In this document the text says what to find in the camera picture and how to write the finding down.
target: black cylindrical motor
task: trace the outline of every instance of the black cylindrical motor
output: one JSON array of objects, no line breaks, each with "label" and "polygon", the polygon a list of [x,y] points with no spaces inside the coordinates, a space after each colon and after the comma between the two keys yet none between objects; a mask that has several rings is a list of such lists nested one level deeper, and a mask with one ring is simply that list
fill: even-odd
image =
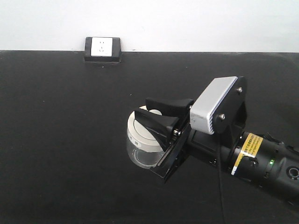
[{"label": "black cylindrical motor", "polygon": [[[191,131],[188,152],[217,165],[217,137]],[[221,168],[290,204],[299,205],[299,150],[244,132],[232,149],[220,147]]]}]

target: sticker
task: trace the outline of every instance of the sticker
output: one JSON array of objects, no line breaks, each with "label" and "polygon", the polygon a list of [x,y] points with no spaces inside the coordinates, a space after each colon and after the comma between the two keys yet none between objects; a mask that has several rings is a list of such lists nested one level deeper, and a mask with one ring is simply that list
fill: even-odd
[{"label": "sticker", "polygon": [[131,143],[132,143],[134,146],[136,146],[137,148],[141,148],[141,143],[140,143],[139,141],[137,141],[137,140],[136,140],[132,135],[130,135],[129,133],[128,133],[128,137],[129,137]]},{"label": "sticker", "polygon": [[232,175],[235,174],[235,171],[237,170],[243,156],[249,156],[249,157],[255,158],[255,156],[261,146],[262,141],[263,141],[262,137],[257,136],[252,133],[249,133],[249,135],[247,136],[247,139],[244,142],[244,145],[241,148],[238,158],[235,161],[235,164],[234,164],[234,167],[232,170]]}]

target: white lid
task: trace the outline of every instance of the white lid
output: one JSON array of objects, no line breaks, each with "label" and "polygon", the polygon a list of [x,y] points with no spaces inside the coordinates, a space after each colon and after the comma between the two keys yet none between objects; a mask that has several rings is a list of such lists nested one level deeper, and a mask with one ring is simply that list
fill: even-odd
[{"label": "white lid", "polygon": [[[142,106],[140,108],[147,110],[146,106]],[[162,115],[158,110],[150,110],[150,112]],[[137,120],[135,120],[134,112],[130,114],[128,119],[127,134],[132,144],[145,152],[159,153],[163,151],[155,137]]]}]

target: black tablecloth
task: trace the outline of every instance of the black tablecloth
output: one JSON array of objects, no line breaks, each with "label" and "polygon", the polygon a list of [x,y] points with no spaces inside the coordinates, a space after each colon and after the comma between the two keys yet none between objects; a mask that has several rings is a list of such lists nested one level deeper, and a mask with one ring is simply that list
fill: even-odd
[{"label": "black tablecloth", "polygon": [[[221,223],[217,170],[195,158],[163,184],[133,164],[127,118],[146,97],[196,99],[214,77],[248,81],[246,131],[299,145],[299,54],[0,52],[0,223]],[[229,174],[228,224],[299,223]]]}]

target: yellow warning label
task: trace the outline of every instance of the yellow warning label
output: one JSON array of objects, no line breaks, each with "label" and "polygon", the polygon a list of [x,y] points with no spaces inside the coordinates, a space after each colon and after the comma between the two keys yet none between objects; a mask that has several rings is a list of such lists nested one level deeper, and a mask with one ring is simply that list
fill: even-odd
[{"label": "yellow warning label", "polygon": [[238,155],[237,160],[235,161],[235,165],[232,170],[232,175],[235,174],[235,171],[237,170],[239,163],[243,156],[249,156],[249,157],[255,157],[261,144],[262,144],[263,138],[260,136],[257,136],[255,134],[249,133],[247,136],[247,139],[244,142],[244,145],[242,146],[242,149]]}]

